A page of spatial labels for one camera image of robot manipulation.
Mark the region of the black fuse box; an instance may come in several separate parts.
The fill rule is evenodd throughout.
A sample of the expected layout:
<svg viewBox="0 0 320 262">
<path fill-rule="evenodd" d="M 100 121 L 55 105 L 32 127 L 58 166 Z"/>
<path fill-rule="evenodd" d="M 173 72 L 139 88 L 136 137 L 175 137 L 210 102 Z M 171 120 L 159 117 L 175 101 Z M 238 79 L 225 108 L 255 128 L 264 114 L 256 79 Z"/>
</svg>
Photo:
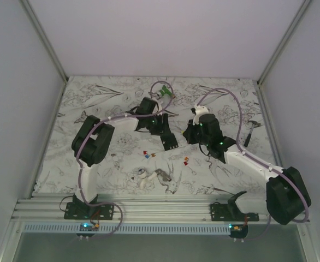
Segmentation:
<svg viewBox="0 0 320 262">
<path fill-rule="evenodd" d="M 178 143 L 175 135 L 172 132 L 166 132 L 160 136 L 162 145 L 165 151 L 178 148 Z"/>
</svg>

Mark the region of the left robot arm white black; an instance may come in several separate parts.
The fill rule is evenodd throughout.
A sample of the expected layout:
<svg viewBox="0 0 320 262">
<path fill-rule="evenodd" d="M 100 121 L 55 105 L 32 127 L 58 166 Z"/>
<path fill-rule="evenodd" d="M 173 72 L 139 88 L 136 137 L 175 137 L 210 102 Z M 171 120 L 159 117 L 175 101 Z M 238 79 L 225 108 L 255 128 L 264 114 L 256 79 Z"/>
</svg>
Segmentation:
<svg viewBox="0 0 320 262">
<path fill-rule="evenodd" d="M 152 135 L 169 132 L 168 114 L 156 99 L 144 98 L 141 104 L 116 116 L 101 120 L 88 116 L 72 142 L 74 157 L 79 165 L 78 188 L 73 201 L 79 203 L 77 213 L 84 219 L 96 215 L 98 165 L 106 157 L 116 131 L 138 131 L 146 128 Z"/>
</svg>

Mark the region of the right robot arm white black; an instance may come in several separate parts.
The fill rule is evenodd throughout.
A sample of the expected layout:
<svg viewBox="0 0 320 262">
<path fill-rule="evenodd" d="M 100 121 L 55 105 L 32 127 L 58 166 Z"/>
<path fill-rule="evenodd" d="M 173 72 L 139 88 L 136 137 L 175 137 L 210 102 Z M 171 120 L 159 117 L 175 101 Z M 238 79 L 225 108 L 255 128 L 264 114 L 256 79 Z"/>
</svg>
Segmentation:
<svg viewBox="0 0 320 262">
<path fill-rule="evenodd" d="M 253 194 L 245 190 L 233 195 L 227 203 L 230 219 L 239 221 L 249 214 L 270 215 L 286 225 L 304 213 L 308 220 L 311 199 L 298 169 L 283 168 L 256 157 L 238 142 L 224 136 L 218 119 L 203 114 L 188 121 L 183 136 L 189 144 L 205 146 L 209 156 L 231 165 L 265 183 L 265 192 Z"/>
</svg>

